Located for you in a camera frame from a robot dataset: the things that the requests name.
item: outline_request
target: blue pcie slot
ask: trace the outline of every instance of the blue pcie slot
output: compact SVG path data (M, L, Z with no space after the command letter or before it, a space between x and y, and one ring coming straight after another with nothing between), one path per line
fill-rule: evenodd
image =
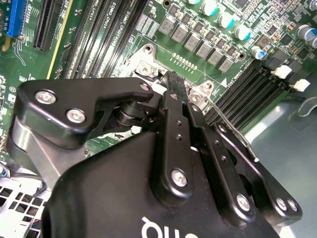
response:
M16 37L22 33L24 13L27 0L12 0L10 21L7 35Z

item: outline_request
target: black metal arm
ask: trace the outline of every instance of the black metal arm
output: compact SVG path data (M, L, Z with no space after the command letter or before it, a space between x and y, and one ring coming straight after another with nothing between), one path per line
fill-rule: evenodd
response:
M44 238L278 237L274 228L301 219L295 199L224 125L208 128L183 79L167 75L163 96L139 78L18 89L8 150L54 188ZM84 160L88 139L133 125L142 133Z

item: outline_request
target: motherboard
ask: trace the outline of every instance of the motherboard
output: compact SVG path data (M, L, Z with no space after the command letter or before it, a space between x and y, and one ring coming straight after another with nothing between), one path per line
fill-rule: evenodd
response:
M296 91L259 62L278 60L298 79L314 71L315 9L315 0L0 0L0 160L10 160L17 87L37 79L136 76L163 92L157 82L174 71L209 124L221 118L208 98L247 131ZM86 157L134 133L90 140Z

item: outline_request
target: capacitor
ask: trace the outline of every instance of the capacitor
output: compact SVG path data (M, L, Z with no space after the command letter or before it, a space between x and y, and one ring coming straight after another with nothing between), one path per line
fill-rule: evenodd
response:
M245 25L239 25L234 29L234 35L240 41L246 41L251 37L251 30Z
M202 4L202 11L206 16L213 16L218 10L217 3L214 0L205 0Z
M193 4L193 5L200 3L200 1L201 0L187 0L189 4Z
M233 16L229 12L223 12L218 17L218 24L219 26L222 26L223 28L230 28L233 26L234 19Z
M302 25L297 30L296 35L302 40L311 41L317 36L317 29L309 25Z
M311 41L306 41L306 44L309 45L310 47L317 49L317 37L315 37Z
M257 60L263 60L266 53L259 46L253 46L251 48L251 55Z
M311 3L309 4L309 7L311 10L317 10L317 0L312 0Z

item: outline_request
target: screw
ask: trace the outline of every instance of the screw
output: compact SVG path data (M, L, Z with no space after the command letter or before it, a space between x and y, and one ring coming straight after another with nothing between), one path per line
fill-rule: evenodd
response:
M85 113L79 109L69 110L66 116L73 123L83 123L86 120Z
M175 93L171 93L170 96L172 97L172 99L178 100L178 96Z
M243 211L246 211L246 212L250 211L250 204L245 196L243 196L242 194L238 194L237 202Z
M36 100L42 104L53 104L56 102L56 97L53 93L40 91L35 94Z
M141 87L143 90L145 90L145 91L149 91L149 90L150 90L149 87L148 87L148 85L146 85L145 83L140 83L140 87Z
M283 211L287 210L286 204L285 204L285 202L282 199L277 198L276 199L276 203L279 206L279 208L282 209Z
M199 112L199 108L196 107L195 105L193 105L193 109L194 109L194 111Z
M290 199L288 199L287 200L287 202L288 202L288 204L289 204L289 206L295 211L295 212L297 212L298 211L298 209L297 209L297 206L296 206L296 204L295 204L295 202L293 202L292 200L290 200Z
M220 129L222 132L224 132L224 133L227 132L226 128L224 128L222 125L219 125L219 129Z
M185 187L187 185L187 178L180 170L172 171L173 182L179 187Z

